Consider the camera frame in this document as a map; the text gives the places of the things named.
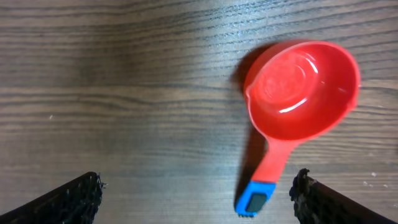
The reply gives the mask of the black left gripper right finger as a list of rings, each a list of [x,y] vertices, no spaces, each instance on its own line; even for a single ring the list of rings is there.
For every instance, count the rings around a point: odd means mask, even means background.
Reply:
[[[308,176],[301,169],[289,191],[300,224],[395,224]]]

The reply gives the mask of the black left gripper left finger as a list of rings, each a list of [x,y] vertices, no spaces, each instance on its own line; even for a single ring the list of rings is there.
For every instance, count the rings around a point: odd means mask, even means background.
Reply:
[[[100,175],[76,179],[1,215],[1,224],[92,224],[102,202]]]

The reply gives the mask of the red scoop blue handle tip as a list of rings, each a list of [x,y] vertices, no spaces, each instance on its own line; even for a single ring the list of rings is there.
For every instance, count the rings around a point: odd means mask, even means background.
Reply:
[[[255,217],[271,199],[291,153],[339,124],[358,104],[359,66],[344,47],[322,40],[279,42],[247,72],[243,96],[267,150],[235,203]]]

